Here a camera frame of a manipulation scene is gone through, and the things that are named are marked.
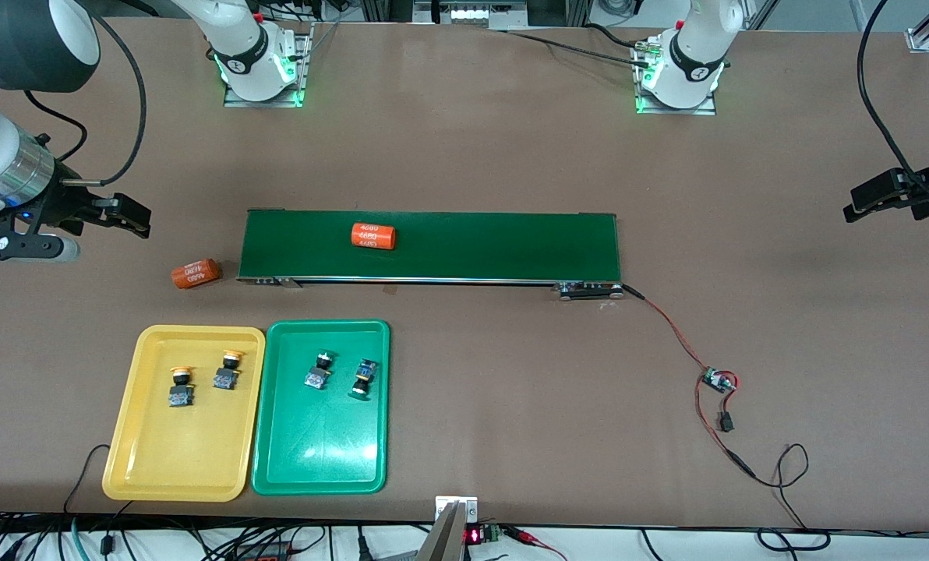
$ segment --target black cable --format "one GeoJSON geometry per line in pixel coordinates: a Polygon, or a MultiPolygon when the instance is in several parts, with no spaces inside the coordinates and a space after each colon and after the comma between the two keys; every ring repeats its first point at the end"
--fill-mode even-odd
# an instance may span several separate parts
{"type": "Polygon", "coordinates": [[[254,1],[255,1],[255,3],[257,4],[257,8],[256,8],[256,10],[255,10],[254,13],[259,12],[259,11],[260,11],[260,8],[267,8],[268,10],[270,10],[271,13],[268,14],[267,16],[265,16],[265,17],[268,18],[269,21],[279,21],[278,17],[274,14],[274,10],[271,9],[270,6],[267,6],[267,5],[265,5],[265,4],[260,3],[259,0],[254,0],[254,1]]]}
{"type": "Polygon", "coordinates": [[[83,9],[87,11],[87,14],[90,15],[91,18],[94,18],[94,21],[97,21],[98,25],[101,25],[104,31],[108,32],[108,35],[111,35],[111,39],[115,40],[119,49],[122,49],[122,53],[125,54],[126,59],[129,60],[132,74],[136,75],[136,86],[138,90],[140,90],[140,124],[136,130],[136,142],[132,144],[129,159],[125,160],[125,163],[118,170],[118,173],[97,182],[98,185],[104,187],[105,185],[118,181],[122,175],[125,175],[125,172],[132,167],[132,163],[136,162],[136,156],[140,153],[140,147],[143,145],[143,136],[145,135],[145,130],[147,130],[147,85],[145,85],[145,81],[143,81],[143,71],[140,71],[140,65],[136,63],[136,57],[132,56],[129,46],[125,45],[125,42],[122,41],[122,37],[120,37],[118,33],[115,32],[115,29],[112,29],[111,25],[108,25],[108,22],[104,21],[104,18],[99,16],[97,12],[87,8],[87,3],[84,2],[84,0],[76,0],[76,3],[80,4],[80,7],[83,7],[83,9]]]}
{"type": "MultiPolygon", "coordinates": [[[[1,560],[2,561],[15,561],[16,558],[18,558],[18,551],[20,550],[20,548],[22,548],[22,545],[23,543],[25,543],[25,540],[30,538],[31,535],[33,534],[26,534],[25,536],[22,536],[16,539],[15,543],[12,543],[11,547],[8,547],[8,549],[4,551],[4,554],[0,553],[0,561],[1,560]]],[[[3,536],[0,536],[0,546],[1,546],[2,541],[4,541],[5,539],[6,539],[6,534],[3,536]]]]}
{"type": "Polygon", "coordinates": [[[277,536],[280,536],[282,533],[287,531],[287,530],[279,530],[277,532],[272,532],[268,536],[260,537],[262,533],[268,532],[268,530],[273,530],[273,527],[261,525],[256,528],[244,529],[243,532],[240,532],[239,536],[216,547],[215,550],[212,550],[211,554],[206,555],[204,559],[206,560],[207,559],[214,559],[214,560],[236,559],[236,558],[247,556],[247,554],[250,554],[251,551],[257,549],[258,547],[260,548],[260,550],[258,551],[257,554],[254,555],[254,557],[259,558],[260,555],[263,553],[263,551],[266,549],[266,547],[277,536]],[[256,539],[254,543],[252,544],[245,543],[249,541],[250,539],[254,539],[254,538],[256,539]]]}
{"type": "Polygon", "coordinates": [[[205,543],[205,538],[201,536],[201,532],[199,532],[198,529],[194,527],[194,522],[189,522],[189,525],[190,529],[186,530],[187,533],[194,538],[194,541],[198,542],[198,545],[201,546],[201,551],[204,551],[206,556],[212,556],[214,553],[212,552],[211,547],[208,547],[208,544],[205,543]]]}
{"type": "Polygon", "coordinates": [[[122,508],[119,508],[118,512],[115,512],[115,515],[111,516],[111,519],[108,520],[108,524],[104,526],[104,537],[102,537],[101,539],[101,550],[102,550],[101,553],[104,554],[104,561],[108,561],[108,555],[111,554],[111,551],[105,552],[104,541],[106,540],[108,542],[111,542],[111,547],[112,548],[115,547],[111,540],[111,526],[115,524],[115,518],[118,518],[118,516],[122,515],[122,512],[125,512],[125,509],[129,508],[133,504],[133,502],[135,501],[126,502],[125,506],[123,506],[122,508]]]}
{"type": "Polygon", "coordinates": [[[80,476],[76,479],[76,485],[74,485],[73,488],[69,490],[69,494],[66,495],[66,500],[62,501],[63,514],[72,514],[72,512],[69,512],[69,501],[72,500],[73,495],[76,494],[76,490],[79,489],[80,483],[83,483],[83,477],[87,475],[87,466],[90,466],[90,459],[94,458],[94,452],[101,450],[101,448],[104,448],[104,450],[110,450],[111,445],[97,444],[97,446],[94,448],[90,448],[90,452],[87,452],[87,458],[83,461],[83,469],[80,469],[80,476]]]}
{"type": "Polygon", "coordinates": [[[364,526],[357,525],[357,549],[358,561],[375,561],[371,554],[371,548],[368,547],[368,539],[364,537],[364,526]]]}
{"type": "Polygon", "coordinates": [[[571,52],[573,52],[573,53],[579,53],[580,55],[586,55],[586,56],[589,56],[589,57],[596,57],[596,58],[603,59],[603,60],[619,62],[619,63],[622,63],[622,64],[629,64],[629,65],[631,65],[631,66],[637,66],[637,67],[642,67],[642,68],[647,68],[647,67],[648,67],[648,63],[646,63],[646,62],[644,62],[644,61],[636,61],[636,60],[631,60],[631,59],[623,59],[623,58],[621,58],[621,57],[615,57],[615,56],[612,56],[612,55],[604,55],[603,53],[597,53],[597,52],[595,52],[595,51],[589,51],[589,50],[586,50],[586,49],[580,49],[579,47],[572,47],[571,45],[565,45],[565,43],[558,43],[557,41],[551,41],[550,39],[543,39],[542,37],[535,37],[535,36],[533,36],[533,35],[526,35],[526,34],[524,34],[524,33],[515,33],[515,32],[512,32],[512,31],[504,31],[503,33],[505,33],[506,35],[511,35],[512,37],[522,37],[522,38],[524,38],[524,39],[529,39],[529,40],[532,40],[532,41],[537,41],[537,42],[539,42],[539,43],[544,43],[544,44],[546,44],[546,45],[550,45],[550,46],[553,46],[553,47],[558,47],[558,48],[560,48],[560,49],[565,49],[565,50],[571,51],[571,52]]]}
{"type": "Polygon", "coordinates": [[[617,43],[617,44],[620,45],[621,47],[628,47],[628,49],[633,49],[636,43],[640,43],[640,42],[641,42],[641,40],[638,40],[638,41],[624,41],[624,39],[621,39],[621,38],[619,38],[617,35],[614,35],[613,33],[610,33],[610,29],[607,29],[607,28],[603,27],[603,25],[599,25],[599,23],[587,23],[587,24],[583,25],[582,27],[584,27],[584,28],[586,28],[586,29],[596,29],[596,31],[599,31],[599,32],[603,33],[603,35],[606,35],[606,38],[607,38],[607,39],[610,39],[610,41],[613,41],[614,43],[617,43]]]}
{"type": "Polygon", "coordinates": [[[277,12],[277,13],[279,13],[279,14],[284,14],[284,15],[295,16],[295,18],[298,19],[298,21],[305,21],[305,20],[303,20],[302,18],[305,17],[305,15],[307,15],[307,14],[300,14],[300,13],[296,12],[295,10],[293,10],[293,9],[291,8],[291,6],[288,6],[285,2],[280,2],[280,3],[279,3],[280,7],[281,7],[281,8],[284,8],[284,10],[272,6],[271,3],[269,3],[269,1],[267,1],[267,0],[264,0],[263,2],[261,2],[260,0],[257,0],[257,5],[260,6],[260,7],[263,7],[263,8],[267,8],[268,10],[270,10],[270,11],[272,11],[272,12],[277,12]]]}
{"type": "MultiPolygon", "coordinates": [[[[297,534],[298,531],[301,530],[301,529],[302,529],[302,527],[299,527],[299,528],[295,529],[295,534],[297,534]]],[[[305,551],[308,551],[308,550],[312,549],[312,547],[315,547],[316,544],[318,544],[319,542],[321,542],[321,541],[323,540],[323,538],[326,537],[326,526],[322,526],[321,529],[323,530],[323,533],[319,534],[319,537],[316,538],[315,541],[313,541],[312,543],[310,543],[309,545],[307,545],[307,546],[305,546],[305,547],[298,547],[298,548],[295,548],[295,549],[291,550],[290,555],[297,555],[297,554],[299,554],[299,553],[305,553],[305,551]]],[[[289,547],[291,547],[291,543],[294,542],[294,540],[295,540],[295,534],[292,534],[291,540],[288,542],[289,547]]]]}
{"type": "Polygon", "coordinates": [[[752,468],[750,468],[749,465],[745,463],[745,460],[742,459],[742,456],[736,454],[729,448],[725,448],[725,451],[728,453],[728,458],[731,458],[731,461],[735,462],[735,465],[738,466],[742,472],[745,472],[745,475],[748,475],[750,478],[752,478],[753,482],[757,482],[760,485],[764,485],[766,487],[777,489],[779,491],[779,498],[782,499],[782,503],[784,503],[786,510],[788,510],[788,514],[791,516],[791,518],[793,518],[793,521],[797,522],[800,525],[800,528],[807,530],[807,525],[804,524],[804,520],[801,520],[797,512],[793,510],[793,507],[791,504],[789,504],[789,501],[786,500],[786,494],[784,493],[784,489],[786,489],[786,487],[791,487],[793,484],[799,482],[803,476],[807,475],[807,470],[811,469],[811,459],[807,457],[807,448],[804,448],[803,444],[790,444],[784,448],[782,454],[780,454],[779,458],[777,458],[774,473],[778,476],[779,483],[767,482],[766,480],[760,479],[760,477],[756,475],[756,472],[754,472],[752,468]],[[789,452],[795,450],[795,448],[799,448],[800,452],[803,452],[804,454],[804,469],[800,470],[800,473],[789,480],[789,482],[784,483],[784,480],[782,480],[782,461],[785,460],[786,456],[789,455],[789,452]]]}
{"type": "Polygon", "coordinates": [[[122,542],[125,543],[125,550],[129,552],[129,558],[131,558],[132,561],[139,561],[136,558],[136,552],[132,550],[132,546],[129,544],[129,539],[125,536],[125,528],[118,530],[118,532],[122,533],[122,542]]]}
{"type": "Polygon", "coordinates": [[[799,561],[797,558],[797,552],[799,551],[804,551],[804,552],[821,551],[827,548],[828,546],[832,545],[832,534],[829,534],[828,532],[821,532],[818,535],[825,536],[825,540],[821,544],[793,545],[792,543],[789,543],[789,540],[786,539],[786,536],[782,535],[782,532],[777,529],[759,528],[756,530],[756,539],[759,540],[760,546],[765,547],[767,550],[774,551],[775,553],[789,553],[789,556],[791,556],[792,561],[799,561]],[[763,537],[763,534],[767,532],[776,536],[777,539],[781,541],[782,546],[768,544],[766,542],[766,539],[764,539],[763,537]]]}
{"type": "MultiPolygon", "coordinates": [[[[675,326],[675,323],[673,323],[672,320],[669,319],[666,313],[662,312],[662,310],[658,308],[658,306],[654,305],[653,302],[649,301],[648,298],[644,297],[644,295],[641,292],[634,290],[634,288],[632,288],[631,285],[621,284],[620,286],[625,291],[629,292],[630,295],[633,295],[633,297],[641,299],[643,302],[646,302],[650,306],[652,306],[652,308],[656,310],[656,312],[661,313],[661,315],[664,316],[667,322],[669,323],[669,326],[671,326],[673,330],[675,331],[676,337],[679,340],[679,344],[682,345],[683,349],[687,352],[687,354],[689,354],[693,359],[695,359],[696,362],[700,363],[700,359],[696,358],[696,355],[694,355],[694,352],[689,347],[687,347],[686,341],[684,340],[684,338],[682,338],[682,334],[679,333],[679,330],[675,326]]],[[[700,406],[699,398],[697,401],[697,406],[698,407],[700,406]]],[[[738,455],[738,453],[736,453],[734,450],[731,450],[731,448],[727,447],[724,443],[722,443],[721,439],[713,431],[711,431],[711,436],[714,438],[714,440],[717,441],[717,444],[721,447],[721,450],[724,451],[724,454],[728,456],[729,460],[731,460],[736,466],[738,466],[738,468],[741,469],[742,472],[745,473],[745,475],[748,475],[750,478],[752,478],[753,482],[757,482],[766,487],[777,489],[779,491],[779,498],[781,498],[782,503],[784,503],[784,507],[786,508],[786,514],[788,514],[789,517],[793,519],[793,521],[797,522],[800,525],[800,528],[807,530],[807,525],[804,524],[804,520],[800,519],[800,515],[798,515],[798,513],[795,510],[793,510],[792,505],[789,504],[789,500],[786,499],[786,494],[784,493],[784,489],[786,489],[786,487],[791,487],[793,486],[793,484],[796,484],[797,482],[799,482],[800,479],[807,474],[807,470],[811,469],[811,459],[807,455],[807,448],[804,448],[803,444],[794,443],[784,448],[784,451],[777,458],[777,463],[775,463],[775,469],[773,471],[774,476],[775,478],[779,480],[779,483],[773,483],[773,482],[767,482],[766,480],[761,479],[759,476],[757,476],[756,472],[754,472],[754,470],[749,467],[749,464],[747,464],[745,460],[742,459],[742,456],[738,455]],[[804,469],[800,470],[800,473],[798,473],[797,476],[789,480],[789,482],[784,482],[784,479],[782,479],[782,462],[786,459],[786,456],[789,455],[789,452],[795,450],[795,448],[798,448],[798,450],[800,450],[800,452],[802,452],[802,454],[804,455],[804,469]]]]}
{"type": "Polygon", "coordinates": [[[34,546],[31,546],[31,551],[27,553],[23,561],[31,561],[34,559],[34,554],[38,551],[38,547],[41,546],[41,543],[45,540],[45,537],[48,536],[48,533],[51,531],[51,526],[45,527],[45,529],[38,535],[38,540],[34,543],[34,546]]]}
{"type": "Polygon", "coordinates": [[[76,146],[73,146],[64,152],[62,156],[59,156],[59,162],[65,162],[67,157],[72,156],[74,153],[76,153],[77,150],[83,148],[83,144],[87,142],[87,127],[84,127],[83,123],[80,123],[80,121],[77,121],[73,117],[65,116],[64,114],[59,113],[59,111],[56,111],[51,107],[45,107],[41,101],[34,98],[34,95],[30,92],[30,90],[25,90],[25,97],[31,102],[31,105],[36,106],[38,110],[41,110],[44,113],[48,113],[52,117],[56,117],[58,120],[69,123],[70,125],[73,125],[73,127],[77,127],[80,130],[80,139],[79,141],[76,141],[76,146]]]}
{"type": "Polygon", "coordinates": [[[55,526],[55,546],[59,550],[59,561],[66,561],[66,556],[62,554],[62,516],[59,518],[58,525],[55,526]]]}
{"type": "Polygon", "coordinates": [[[212,560],[216,561],[218,559],[226,559],[228,555],[234,554],[235,550],[242,545],[243,542],[249,540],[253,537],[256,537],[263,533],[261,528],[243,528],[239,535],[235,538],[231,538],[225,543],[222,543],[219,546],[216,546],[215,549],[208,547],[208,544],[205,543],[204,539],[201,537],[200,533],[190,532],[190,534],[197,540],[201,545],[201,549],[205,552],[205,556],[202,557],[202,560],[212,560]]]}
{"type": "Polygon", "coordinates": [[[645,538],[645,545],[648,546],[648,553],[652,554],[652,557],[655,558],[655,561],[664,561],[662,557],[655,551],[655,547],[652,546],[651,540],[648,539],[648,532],[644,528],[641,529],[641,536],[645,538]]]}
{"type": "Polygon", "coordinates": [[[913,170],[911,164],[907,162],[907,157],[904,157],[904,153],[900,150],[895,139],[893,139],[893,135],[891,131],[888,130],[888,126],[881,120],[881,116],[877,113],[874,103],[870,100],[870,94],[867,92],[867,81],[866,77],[864,77],[864,58],[866,58],[867,53],[867,42],[870,41],[870,34],[874,31],[874,24],[877,22],[877,18],[881,15],[881,11],[884,10],[886,4],[888,4],[888,0],[879,1],[877,8],[874,8],[874,13],[870,15],[870,20],[867,21],[867,25],[863,29],[863,38],[860,39],[860,50],[857,52],[856,56],[857,85],[860,87],[860,98],[863,99],[863,104],[867,107],[867,113],[870,114],[871,120],[877,125],[877,128],[884,136],[884,140],[888,143],[888,146],[891,147],[891,152],[893,152],[893,155],[898,159],[900,167],[902,167],[904,174],[906,174],[907,182],[909,185],[917,185],[917,187],[925,191],[925,194],[929,195],[929,185],[925,184],[925,181],[918,177],[918,174],[913,170]]]}

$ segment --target orange cylinder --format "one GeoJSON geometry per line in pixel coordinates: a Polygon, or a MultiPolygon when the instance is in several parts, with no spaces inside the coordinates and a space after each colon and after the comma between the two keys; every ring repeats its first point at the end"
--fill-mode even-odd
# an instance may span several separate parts
{"type": "Polygon", "coordinates": [[[350,242],[362,248],[396,249],[396,228],[359,221],[351,230],[350,242]]]}
{"type": "Polygon", "coordinates": [[[198,284],[211,283],[222,278],[222,269],[219,269],[215,259],[202,259],[177,267],[170,273],[170,278],[177,288],[194,288],[198,284]]]}

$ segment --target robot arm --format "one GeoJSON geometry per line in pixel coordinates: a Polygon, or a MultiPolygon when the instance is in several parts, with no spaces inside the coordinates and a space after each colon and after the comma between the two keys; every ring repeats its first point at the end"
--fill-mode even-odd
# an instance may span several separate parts
{"type": "MultiPolygon", "coordinates": [[[[86,84],[100,60],[97,32],[77,0],[0,0],[0,89],[69,93],[86,84]]],[[[110,199],[66,185],[79,175],[33,137],[0,114],[0,260],[75,259],[71,238],[40,234],[83,225],[117,227],[141,238],[150,234],[150,210],[122,194],[110,199]],[[25,233],[16,221],[29,224],[25,233]]]]}
{"type": "Polygon", "coordinates": [[[902,168],[892,168],[850,191],[852,205],[842,212],[848,223],[877,213],[879,210],[903,209],[910,206],[914,220],[929,217],[929,167],[918,171],[914,182],[902,168]]]}
{"type": "Polygon", "coordinates": [[[669,107],[697,107],[717,88],[725,54],[743,21],[739,0],[691,0],[682,27],[657,36],[659,56],[642,88],[669,107]]]}
{"type": "Polygon", "coordinates": [[[296,81],[294,31],[258,24],[245,0],[172,1],[204,32],[222,79],[240,98],[269,100],[296,81]]]}

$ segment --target yellow tray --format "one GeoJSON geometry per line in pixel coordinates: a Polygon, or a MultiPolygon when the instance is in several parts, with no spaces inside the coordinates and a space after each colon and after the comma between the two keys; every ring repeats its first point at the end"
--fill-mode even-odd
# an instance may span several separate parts
{"type": "Polygon", "coordinates": [[[264,362],[253,327],[152,326],[132,357],[101,487],[116,500],[226,502],[243,490],[264,362]],[[243,351],[235,390],[212,387],[223,349],[243,351]],[[194,405],[168,402],[193,366],[194,405]]]}

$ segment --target work table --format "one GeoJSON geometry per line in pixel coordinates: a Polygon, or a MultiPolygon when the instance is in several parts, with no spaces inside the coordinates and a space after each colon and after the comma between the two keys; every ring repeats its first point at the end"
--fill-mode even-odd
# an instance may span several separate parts
{"type": "MultiPolygon", "coordinates": [[[[859,36],[742,33],[717,116],[684,117],[636,115],[626,66],[468,27],[342,24],[315,53],[305,107],[246,110],[221,106],[193,22],[113,23],[150,96],[143,149],[113,188],[154,211],[152,235],[87,227],[79,262],[0,263],[0,510],[62,507],[87,451],[111,441],[144,328],[379,317],[393,349],[380,493],[247,489],[129,510],[426,520],[433,497],[462,494],[518,523],[792,526],[707,436],[696,365],[636,298],[170,283],[204,258],[231,276],[251,207],[502,210],[616,213],[625,283],[742,377],[726,443],[763,478],[786,444],[806,445],[788,498],[807,524],[929,529],[929,220],[842,220],[849,189],[895,166],[857,93],[859,36]]],[[[592,30],[540,33],[626,56],[592,30]]],[[[40,96],[90,129],[66,162],[84,178],[118,169],[136,131],[131,72],[101,43],[86,88],[40,96]]],[[[878,35],[867,81],[927,166],[928,55],[878,35]]],[[[76,139],[19,93],[0,110],[56,153],[76,139]]],[[[720,395],[704,397],[713,416],[720,395]]],[[[101,492],[102,465],[73,510],[122,506],[101,492]]]]}

